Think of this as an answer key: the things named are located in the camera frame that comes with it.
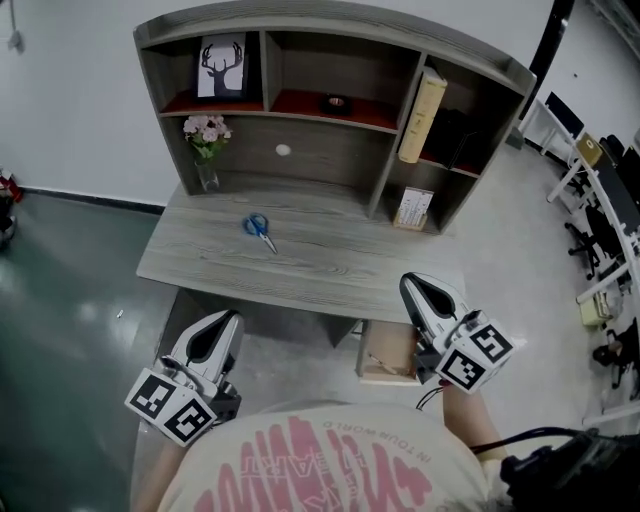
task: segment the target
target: pink flowers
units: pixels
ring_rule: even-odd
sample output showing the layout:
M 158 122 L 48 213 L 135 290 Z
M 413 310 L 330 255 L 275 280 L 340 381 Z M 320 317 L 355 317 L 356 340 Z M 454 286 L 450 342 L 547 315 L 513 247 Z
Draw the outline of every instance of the pink flowers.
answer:
M 204 159 L 213 158 L 231 138 L 222 116 L 189 116 L 184 122 L 185 139 Z

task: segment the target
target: scissors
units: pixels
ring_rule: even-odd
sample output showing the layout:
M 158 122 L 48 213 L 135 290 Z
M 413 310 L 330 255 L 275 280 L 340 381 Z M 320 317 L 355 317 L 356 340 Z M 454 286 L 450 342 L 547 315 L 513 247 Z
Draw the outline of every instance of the scissors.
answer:
M 260 213 L 250 214 L 242 221 L 242 227 L 244 228 L 245 233 L 262 238 L 264 243 L 269 246 L 269 249 L 273 251 L 273 254 L 278 254 L 276 246 L 273 245 L 271 238 L 268 236 L 269 221 L 264 215 Z

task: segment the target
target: white wall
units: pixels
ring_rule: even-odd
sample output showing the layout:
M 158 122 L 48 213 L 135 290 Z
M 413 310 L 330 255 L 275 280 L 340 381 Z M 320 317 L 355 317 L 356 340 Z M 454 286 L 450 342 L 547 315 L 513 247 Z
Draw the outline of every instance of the white wall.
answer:
M 537 97 L 544 101 L 551 91 L 596 139 L 614 134 L 625 147 L 634 143 L 640 127 L 640 61 L 617 32 L 580 0 Z M 526 137 L 540 143 L 548 126 L 544 115 L 539 116 Z M 550 151 L 565 157 L 568 146 L 558 137 Z
M 360 1 L 448 25 L 527 66 L 552 4 L 552 0 Z M 15 0 L 26 51 L 18 56 L 0 47 L 0 164 L 27 186 L 166 203 L 177 175 L 153 117 L 131 34 L 136 25 L 150 18 L 203 3 L 210 1 Z M 584 27 L 574 29 L 578 23 Z M 580 34 L 577 41 L 592 46 L 606 32 L 578 9 L 567 41 L 572 40 L 572 31 Z M 596 50 L 597 63 L 585 60 L 587 52 L 579 42 L 566 48 L 563 43 L 559 57 L 566 52 L 577 54 L 581 63 L 578 80 L 588 81 L 598 74 L 589 70 L 611 69 L 611 61 L 626 59 L 620 56 L 623 47 L 613 36 L 607 35 L 603 44 Z M 576 91 L 569 85 L 572 82 L 564 66 L 558 71 L 556 67 L 547 78 L 543 96 L 552 88 L 573 107 L 569 98 L 581 94 L 580 106 L 587 104 L 591 115 L 587 117 L 576 106 L 578 115 L 588 123 L 606 125 L 609 131 L 618 133 L 614 127 L 626 130 L 632 124 L 627 119 L 638 110 L 627 111 L 627 106 L 638 105 L 634 94 L 640 90 L 640 81 L 633 82 L 637 75 L 629 77 L 625 71 L 600 79 L 616 88 L 617 93 L 606 100 L 615 103 L 615 108 L 602 106 L 592 112 L 592 104 L 602 97 L 598 88 L 583 84 Z M 634 94 L 630 92 L 632 82 Z M 637 120 L 636 115 L 632 133 L 638 128 Z

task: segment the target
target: red object on floor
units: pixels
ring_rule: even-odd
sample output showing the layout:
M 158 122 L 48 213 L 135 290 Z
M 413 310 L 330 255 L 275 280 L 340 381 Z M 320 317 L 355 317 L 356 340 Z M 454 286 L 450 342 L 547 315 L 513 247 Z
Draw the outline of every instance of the red object on floor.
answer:
M 11 194 L 11 197 L 13 197 L 13 200 L 16 203 L 22 201 L 22 190 L 18 187 L 18 184 L 16 183 L 16 180 L 13 179 L 11 173 L 4 173 L 0 175 L 0 183 L 2 183 L 2 186 L 9 191 L 9 194 Z

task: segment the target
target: bookshelf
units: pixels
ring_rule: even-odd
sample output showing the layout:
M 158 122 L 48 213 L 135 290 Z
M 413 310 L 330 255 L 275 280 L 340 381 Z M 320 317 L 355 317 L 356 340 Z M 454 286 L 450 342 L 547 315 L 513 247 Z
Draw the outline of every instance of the bookshelf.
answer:
M 201 37 L 246 33 L 247 96 L 194 96 Z M 219 156 L 225 172 L 335 184 L 354 190 L 370 219 L 393 218 L 406 186 L 434 192 L 424 231 L 444 232 L 482 179 L 531 91 L 520 63 L 427 20 L 348 2 L 248 0 L 166 14 L 134 39 L 151 102 L 185 191 L 202 194 L 182 135 L 189 115 L 222 114 L 234 131 Z M 429 137 L 416 164 L 399 161 L 425 65 L 448 86 L 440 107 L 473 116 L 482 139 L 449 169 Z M 351 100 L 349 115 L 324 112 L 327 94 Z M 286 144 L 292 152 L 278 156 Z

